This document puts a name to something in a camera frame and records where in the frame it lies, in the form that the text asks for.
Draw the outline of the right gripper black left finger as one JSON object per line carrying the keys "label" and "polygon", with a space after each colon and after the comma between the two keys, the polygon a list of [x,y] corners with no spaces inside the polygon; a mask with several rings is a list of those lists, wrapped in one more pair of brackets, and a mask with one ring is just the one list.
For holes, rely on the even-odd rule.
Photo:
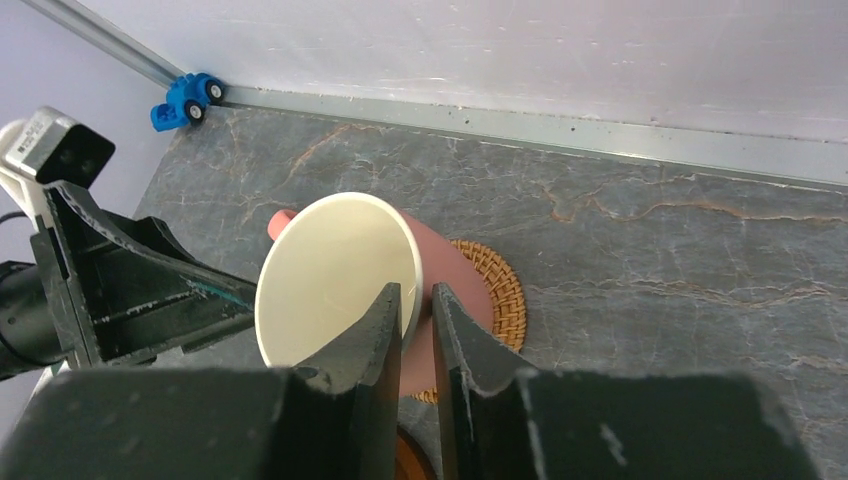
{"label": "right gripper black left finger", "polygon": [[287,368],[68,372],[26,408],[5,479],[391,479],[400,287]]}

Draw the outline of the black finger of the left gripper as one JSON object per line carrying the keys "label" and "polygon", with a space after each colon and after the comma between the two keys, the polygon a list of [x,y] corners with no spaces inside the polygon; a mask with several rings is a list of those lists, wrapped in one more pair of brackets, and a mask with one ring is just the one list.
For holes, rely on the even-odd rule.
{"label": "black finger of the left gripper", "polygon": [[105,211],[66,181],[43,192],[31,245],[71,367],[149,363],[252,327],[256,284],[192,257],[164,221]]}

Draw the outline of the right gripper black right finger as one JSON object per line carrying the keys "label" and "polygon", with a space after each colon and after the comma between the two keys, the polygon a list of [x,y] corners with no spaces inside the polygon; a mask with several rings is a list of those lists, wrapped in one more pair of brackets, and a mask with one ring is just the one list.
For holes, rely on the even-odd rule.
{"label": "right gripper black right finger", "polygon": [[537,367],[432,292],[448,479],[815,479],[777,395],[736,372]]}

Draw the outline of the light cork coaster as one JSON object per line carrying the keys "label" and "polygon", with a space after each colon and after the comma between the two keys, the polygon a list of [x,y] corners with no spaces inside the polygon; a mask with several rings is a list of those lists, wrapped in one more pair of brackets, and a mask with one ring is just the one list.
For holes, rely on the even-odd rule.
{"label": "light cork coaster", "polygon": [[446,283],[484,329],[518,352],[527,334],[527,308],[519,279],[495,250],[439,235],[419,244],[423,262],[421,317],[402,358],[399,396],[437,401],[432,321],[433,286]]}

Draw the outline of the pink white mug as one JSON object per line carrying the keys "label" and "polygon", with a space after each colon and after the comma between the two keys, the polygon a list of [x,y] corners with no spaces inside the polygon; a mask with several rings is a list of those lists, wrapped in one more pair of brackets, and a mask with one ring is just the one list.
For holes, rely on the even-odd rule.
{"label": "pink white mug", "polygon": [[436,385],[432,290],[447,284],[485,331],[495,323],[483,276],[443,235],[376,196],[343,192],[270,220],[254,322],[265,365],[290,367],[334,340],[388,283],[401,287],[399,394]]}

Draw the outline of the brown wooden saucer coaster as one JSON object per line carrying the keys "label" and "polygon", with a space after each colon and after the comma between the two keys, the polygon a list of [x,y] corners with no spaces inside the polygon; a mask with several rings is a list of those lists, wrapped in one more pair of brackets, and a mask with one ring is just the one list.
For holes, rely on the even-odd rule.
{"label": "brown wooden saucer coaster", "polygon": [[423,448],[401,426],[397,427],[395,480],[436,480],[437,475]]}

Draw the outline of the blue toy block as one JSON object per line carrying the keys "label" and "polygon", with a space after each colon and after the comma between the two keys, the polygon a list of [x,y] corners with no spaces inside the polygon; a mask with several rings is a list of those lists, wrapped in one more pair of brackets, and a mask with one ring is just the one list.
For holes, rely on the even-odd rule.
{"label": "blue toy block", "polygon": [[227,87],[208,73],[187,73],[177,77],[165,95],[165,102],[150,112],[152,127],[157,132],[198,125],[210,105],[224,102]]}

